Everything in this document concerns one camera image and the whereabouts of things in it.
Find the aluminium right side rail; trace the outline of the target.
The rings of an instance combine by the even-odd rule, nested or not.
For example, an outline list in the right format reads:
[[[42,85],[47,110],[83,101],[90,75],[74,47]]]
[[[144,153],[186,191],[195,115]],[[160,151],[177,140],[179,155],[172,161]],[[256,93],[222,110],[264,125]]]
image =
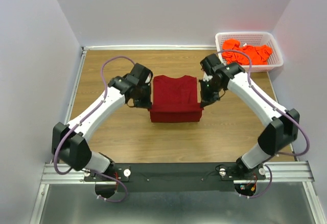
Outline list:
[[[291,125],[291,122],[285,117],[284,114],[279,118],[274,118],[273,123],[268,126],[269,131],[275,131],[273,136],[273,142],[276,154],[290,156],[295,158],[294,152],[291,149],[290,144],[297,136],[296,126]]]

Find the aluminium rail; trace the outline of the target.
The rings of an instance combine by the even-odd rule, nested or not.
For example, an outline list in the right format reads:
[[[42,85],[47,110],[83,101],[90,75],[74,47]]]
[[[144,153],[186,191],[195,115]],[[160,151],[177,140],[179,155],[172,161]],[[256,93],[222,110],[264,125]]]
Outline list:
[[[82,46],[81,47],[81,56],[78,61],[77,70],[74,73],[75,75],[73,76],[73,84],[68,93],[68,103],[66,106],[64,119],[63,119],[64,124],[66,124],[69,121],[71,114],[72,114],[72,110],[73,110],[73,106],[74,106],[74,102],[75,102],[75,98],[76,98],[76,94],[77,94],[77,90],[78,90],[78,86],[79,86],[79,82],[80,82],[80,77],[81,77],[83,65],[84,65],[85,58],[86,58],[86,54],[87,54],[87,50],[85,49],[84,46]]]
[[[267,162],[264,165],[265,177],[258,178],[259,183],[267,183],[270,180],[268,169],[272,172],[272,181],[278,183],[286,182],[314,182],[310,165],[308,162]],[[56,173],[52,163],[43,168],[41,184],[101,184],[98,177],[91,177],[85,171],[71,170],[66,175]]]
[[[113,51],[113,50],[208,50],[216,49],[215,45],[103,45],[83,46],[84,51]]]
[[[291,125],[291,122],[285,117],[284,114],[279,118],[274,118],[273,123],[268,126],[269,131],[275,131],[273,136],[273,142],[276,154],[290,156],[295,158],[294,152],[291,149],[290,144],[297,136],[296,126]]]

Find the dark red t-shirt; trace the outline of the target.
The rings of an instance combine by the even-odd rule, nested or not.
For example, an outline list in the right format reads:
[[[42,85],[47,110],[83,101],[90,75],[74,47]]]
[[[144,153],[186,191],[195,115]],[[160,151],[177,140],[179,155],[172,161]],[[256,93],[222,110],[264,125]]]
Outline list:
[[[160,75],[153,79],[152,123],[199,122],[203,109],[197,98],[197,78],[171,78]]]

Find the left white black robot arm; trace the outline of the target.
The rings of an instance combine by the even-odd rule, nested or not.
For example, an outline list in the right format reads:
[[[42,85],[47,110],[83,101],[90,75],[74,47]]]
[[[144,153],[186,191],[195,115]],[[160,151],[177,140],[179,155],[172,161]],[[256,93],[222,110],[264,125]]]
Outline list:
[[[137,108],[151,108],[152,78],[151,70],[136,63],[129,73],[105,82],[103,93],[85,111],[67,124],[59,122],[54,126],[54,161],[62,160],[76,171],[88,169],[104,177],[113,178],[114,162],[104,154],[92,151],[88,141],[113,112],[130,100],[136,103]]]

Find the aluminium left side rail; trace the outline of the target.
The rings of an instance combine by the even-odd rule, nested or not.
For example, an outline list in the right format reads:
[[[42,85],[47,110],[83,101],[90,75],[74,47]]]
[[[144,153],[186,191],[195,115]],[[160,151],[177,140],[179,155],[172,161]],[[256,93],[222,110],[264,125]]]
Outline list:
[[[66,124],[69,121],[71,114],[72,114],[72,110],[73,110],[73,106],[74,106],[74,102],[75,102],[75,98],[76,98],[76,94],[77,94],[77,90],[78,90],[78,86],[79,86],[79,82],[80,82],[80,77],[81,77],[83,65],[84,65],[85,58],[86,58],[86,54],[87,54],[87,50],[85,49],[84,46],[82,46],[81,47],[81,56],[78,61],[77,70],[74,73],[75,75],[73,76],[73,84],[68,93],[68,103],[66,106],[64,119],[63,119],[64,124]]]

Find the orange t-shirt in basket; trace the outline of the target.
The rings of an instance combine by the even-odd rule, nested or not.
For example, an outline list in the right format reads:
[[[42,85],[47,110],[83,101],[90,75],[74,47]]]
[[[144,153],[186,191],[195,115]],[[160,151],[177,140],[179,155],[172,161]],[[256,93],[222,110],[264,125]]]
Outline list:
[[[267,65],[268,59],[273,53],[272,48],[267,45],[252,46],[245,45],[241,46],[240,42],[235,39],[227,39],[222,45],[223,50],[232,49],[235,51],[242,52],[249,56],[252,65]],[[249,65],[249,60],[242,54],[235,52],[223,52],[222,57],[225,59],[227,64],[238,63],[240,65]]]

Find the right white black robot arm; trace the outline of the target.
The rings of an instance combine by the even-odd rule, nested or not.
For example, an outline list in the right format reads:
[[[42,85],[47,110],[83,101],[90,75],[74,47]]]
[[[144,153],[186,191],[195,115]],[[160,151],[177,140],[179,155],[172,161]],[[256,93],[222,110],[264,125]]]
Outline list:
[[[245,177],[297,139],[299,112],[274,101],[238,63],[224,65],[216,54],[211,54],[200,65],[204,72],[199,81],[200,107],[219,101],[219,92],[228,90],[240,98],[264,126],[257,143],[236,160],[230,173]]]

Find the aluminium back rail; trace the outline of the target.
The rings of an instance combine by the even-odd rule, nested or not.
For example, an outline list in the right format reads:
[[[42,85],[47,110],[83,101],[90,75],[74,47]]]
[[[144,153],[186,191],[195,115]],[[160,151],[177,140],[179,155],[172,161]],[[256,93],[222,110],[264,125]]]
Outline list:
[[[216,49],[215,45],[103,45],[83,46],[84,51],[113,51],[113,50],[208,50]]]

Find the aluminium front rail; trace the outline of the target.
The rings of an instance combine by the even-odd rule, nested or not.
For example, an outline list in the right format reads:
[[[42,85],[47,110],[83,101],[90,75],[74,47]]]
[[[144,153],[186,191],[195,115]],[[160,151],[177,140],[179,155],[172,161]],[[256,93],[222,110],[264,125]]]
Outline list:
[[[310,165],[308,162],[267,162],[264,165],[265,177],[258,178],[259,183],[267,183],[270,180],[268,169],[272,172],[272,181],[278,183],[286,182],[314,182]],[[41,184],[101,184],[98,177],[91,177],[85,171],[71,170],[66,175],[56,173],[52,163],[43,168]]]

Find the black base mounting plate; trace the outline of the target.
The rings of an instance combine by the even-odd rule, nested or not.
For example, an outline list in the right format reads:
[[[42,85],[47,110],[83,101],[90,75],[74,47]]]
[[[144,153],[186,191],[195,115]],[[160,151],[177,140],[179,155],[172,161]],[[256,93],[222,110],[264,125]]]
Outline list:
[[[234,191],[237,185],[264,180],[263,165],[242,170],[234,162],[213,163],[117,163],[109,171],[117,180],[86,173],[84,181],[95,183],[96,193]]]

